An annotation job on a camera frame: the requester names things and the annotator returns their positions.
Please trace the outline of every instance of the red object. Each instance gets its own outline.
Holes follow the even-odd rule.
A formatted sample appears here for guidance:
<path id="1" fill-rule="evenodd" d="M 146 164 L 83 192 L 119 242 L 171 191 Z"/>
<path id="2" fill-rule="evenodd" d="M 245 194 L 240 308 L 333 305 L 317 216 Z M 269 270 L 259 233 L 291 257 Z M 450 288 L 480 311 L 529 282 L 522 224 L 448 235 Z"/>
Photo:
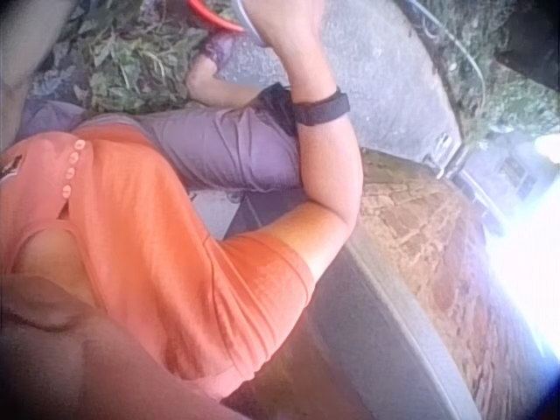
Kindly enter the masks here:
<path id="1" fill-rule="evenodd" d="M 244 29 L 227 19 L 224 19 L 220 15 L 214 13 L 208 6 L 205 5 L 203 0 L 186 0 L 186 2 L 192 7 L 192 9 L 201 17 L 204 18 L 208 23 L 216 25 L 221 29 L 226 29 L 233 32 L 244 32 Z"/>

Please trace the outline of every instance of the white cord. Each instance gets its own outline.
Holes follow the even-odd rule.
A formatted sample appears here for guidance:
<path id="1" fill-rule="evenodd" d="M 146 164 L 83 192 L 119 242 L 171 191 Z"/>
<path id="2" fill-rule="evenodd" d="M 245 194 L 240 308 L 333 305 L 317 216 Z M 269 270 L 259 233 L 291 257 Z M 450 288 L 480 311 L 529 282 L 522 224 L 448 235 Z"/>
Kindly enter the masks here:
<path id="1" fill-rule="evenodd" d="M 421 11 L 422 14 L 426 18 L 428 18 L 433 24 L 439 26 L 441 30 L 445 33 L 445 35 L 447 35 L 449 39 L 453 42 L 453 44 L 455 44 L 455 46 L 466 56 L 466 59 L 469 61 L 469 63 L 471 63 L 471 66 L 472 68 L 474 68 L 474 72 L 479 76 L 480 84 L 482 85 L 482 104 L 480 106 L 480 109 L 481 110 L 484 109 L 487 103 L 487 83 L 484 80 L 484 75 L 480 71 L 480 67 L 474 60 L 473 56 L 466 50 L 463 44 L 460 43 L 457 37 L 455 37 L 455 35 L 449 32 L 447 28 L 445 28 L 445 26 L 438 20 L 438 18 L 432 15 L 428 9 L 423 7 L 417 0 L 408 0 L 408 2 L 414 5 L 419 11 Z M 432 34 L 426 33 L 426 35 L 428 36 L 428 38 L 431 38 Z"/>

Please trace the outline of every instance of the sleeve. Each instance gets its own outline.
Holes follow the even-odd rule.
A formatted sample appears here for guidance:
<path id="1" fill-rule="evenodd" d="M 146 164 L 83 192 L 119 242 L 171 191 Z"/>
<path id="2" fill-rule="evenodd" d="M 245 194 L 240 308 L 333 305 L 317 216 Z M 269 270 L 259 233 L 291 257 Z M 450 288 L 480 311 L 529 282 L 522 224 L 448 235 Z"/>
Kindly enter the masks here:
<path id="1" fill-rule="evenodd" d="M 294 250 L 254 232 L 219 242 L 214 303 L 229 355 L 246 380 L 284 343 L 315 281 Z"/>

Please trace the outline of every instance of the leg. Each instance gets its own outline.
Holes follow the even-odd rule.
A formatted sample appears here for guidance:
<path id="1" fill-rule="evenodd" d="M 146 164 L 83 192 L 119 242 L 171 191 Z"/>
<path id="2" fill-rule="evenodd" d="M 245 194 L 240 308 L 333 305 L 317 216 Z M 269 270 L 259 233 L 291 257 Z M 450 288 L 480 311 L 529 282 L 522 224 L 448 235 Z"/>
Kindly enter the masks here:
<path id="1" fill-rule="evenodd" d="M 0 151 L 18 133 L 29 79 L 51 51 L 77 0 L 20 0 L 0 25 Z"/>
<path id="2" fill-rule="evenodd" d="M 206 55 L 199 55 L 186 76 L 190 96 L 197 102 L 213 108 L 241 108 L 253 101 L 260 92 L 216 79 L 218 66 Z"/>
<path id="3" fill-rule="evenodd" d="M 202 46 L 185 80 L 189 94 L 195 101 L 213 108 L 241 108 L 259 95 L 261 89 L 216 78 L 216 74 L 231 58 L 236 40 L 234 34 L 218 32 Z"/>
<path id="4" fill-rule="evenodd" d="M 279 85 L 238 109 L 137 117 L 186 185 L 226 191 L 296 188 L 299 150 L 290 94 Z"/>

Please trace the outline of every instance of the button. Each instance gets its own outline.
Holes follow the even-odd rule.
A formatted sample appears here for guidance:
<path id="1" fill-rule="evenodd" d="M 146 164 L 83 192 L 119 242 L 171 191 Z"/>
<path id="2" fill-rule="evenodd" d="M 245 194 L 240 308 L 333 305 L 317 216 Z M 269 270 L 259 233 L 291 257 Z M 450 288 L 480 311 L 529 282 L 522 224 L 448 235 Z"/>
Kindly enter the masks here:
<path id="1" fill-rule="evenodd" d="M 70 185 L 64 185 L 62 188 L 62 197 L 64 200 L 68 200 L 72 194 L 72 187 Z"/>
<path id="2" fill-rule="evenodd" d="M 66 171 L 66 179 L 72 179 L 75 174 L 76 170 L 74 168 L 68 168 L 68 171 Z"/>
<path id="3" fill-rule="evenodd" d="M 73 144 L 73 147 L 77 150 L 77 151 L 83 151 L 84 148 L 86 147 L 86 142 L 84 140 L 76 140 L 76 143 Z"/>
<path id="4" fill-rule="evenodd" d="M 78 153 L 77 151 L 73 151 L 70 155 L 70 165 L 76 165 L 78 163 L 78 160 L 80 160 L 80 153 Z"/>

